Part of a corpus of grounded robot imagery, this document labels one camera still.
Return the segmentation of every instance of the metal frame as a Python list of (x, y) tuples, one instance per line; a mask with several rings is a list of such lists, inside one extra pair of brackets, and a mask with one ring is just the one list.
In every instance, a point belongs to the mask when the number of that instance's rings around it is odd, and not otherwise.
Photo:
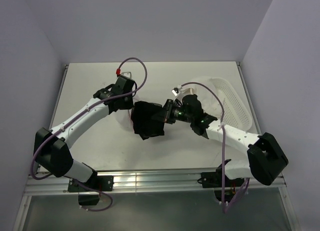
[[(261, 133), (258, 120), (253, 109), (253, 105), (249, 96), (249, 92), (241, 71), (240, 63), (236, 63), (239, 75), (249, 102), (250, 110), (253, 116), (258, 133)], [(56, 110), (58, 107), (61, 92), (64, 86), (65, 78), (68, 72), (68, 65), (65, 66), (64, 74), (59, 89), (57, 101), (53, 111), (50, 127), (53, 124)], [(197, 183), (202, 172), (213, 172), (215, 168), (193, 168), (193, 169), (169, 169), (169, 170), (129, 170), (129, 171), (106, 171), (99, 172), (98, 175), (114, 176), (114, 185), (112, 194), (124, 193), (151, 193), (151, 192), (181, 192), (181, 191), (207, 191), (213, 188), (202, 188), (201, 184)], [(29, 209), (32, 196), (50, 196), (50, 195), (78, 195), (79, 193), (68, 193), (69, 179), (48, 177), (44, 180), (34, 180), (28, 178), (21, 205), (16, 217), (13, 230), (20, 231), (23, 229), (26, 216)], [(293, 206), (288, 196), (287, 185), (283, 176), (279, 176), (270, 186), (265, 186), (255, 179), (250, 179), (250, 189), (265, 189), (279, 188), (284, 210), (288, 217), (292, 230), (300, 230), (298, 219), (295, 215)], [(81, 192), (81, 194), (91, 194), (93, 192)]]

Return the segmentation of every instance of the gray floor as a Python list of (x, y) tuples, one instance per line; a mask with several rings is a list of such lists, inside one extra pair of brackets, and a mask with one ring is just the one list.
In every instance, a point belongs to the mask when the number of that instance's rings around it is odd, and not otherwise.
[(277, 188), (250, 190), (227, 214), (212, 191), (115, 194), (103, 212), (79, 209), (76, 195), (32, 198), (24, 231), (287, 231)]

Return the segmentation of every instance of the white basket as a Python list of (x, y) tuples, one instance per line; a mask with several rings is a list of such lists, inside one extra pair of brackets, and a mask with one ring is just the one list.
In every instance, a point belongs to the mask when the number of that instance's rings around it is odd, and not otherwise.
[[(198, 77), (193, 79), (192, 81), (202, 83), (211, 89), (214, 89), (215, 87), (216, 95), (218, 96), (224, 107), (223, 122), (225, 124), (243, 131), (247, 131), (251, 128), (253, 122), (252, 117), (246, 109), (244, 103), (240, 99), (239, 95), (235, 91), (234, 87), (232, 87), (232, 85), (227, 80), (216, 77)], [(197, 94), (196, 86), (193, 86), (192, 90), (193, 91), (191, 91), (191, 93)], [(222, 109), (217, 101), (213, 102), (210, 110), (206, 110), (205, 106), (203, 106), (203, 109), (206, 113), (214, 115), (217, 118), (221, 118)]]

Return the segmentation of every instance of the white table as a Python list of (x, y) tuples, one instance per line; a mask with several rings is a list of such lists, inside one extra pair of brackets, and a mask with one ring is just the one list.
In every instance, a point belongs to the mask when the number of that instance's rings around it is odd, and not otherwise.
[[(52, 126), (56, 126), (79, 109), (99, 89), (114, 83), (119, 63), (71, 63), (57, 102)], [(140, 100), (164, 105), (173, 99), (172, 88), (198, 76), (220, 77), (234, 87), (250, 111), (248, 99), (236, 62), (146, 62), (148, 78), (138, 92)], [(138, 83), (144, 78), (141, 64), (128, 62), (122, 72), (132, 72)], [(165, 124), (165, 136), (142, 140), (133, 131), (124, 130), (113, 114), (97, 122), (71, 148), (79, 162), (97, 171), (164, 170), (214, 168), (221, 164), (221, 143), (196, 135), (189, 124)], [(253, 122), (251, 133), (257, 133)], [(226, 159), (244, 155), (226, 148)]]

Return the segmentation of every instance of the wall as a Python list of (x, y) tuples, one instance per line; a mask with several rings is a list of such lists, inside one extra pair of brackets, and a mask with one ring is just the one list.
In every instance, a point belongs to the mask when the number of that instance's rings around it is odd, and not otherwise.
[(272, 0), (26, 0), (65, 63), (241, 61)]
[(284, 170), (303, 230), (320, 226), (320, 0), (273, 0), (242, 70), (263, 131), (289, 159)]
[(36, 131), (47, 127), (62, 64), (25, 0), (0, 0), (0, 230), (11, 230)]

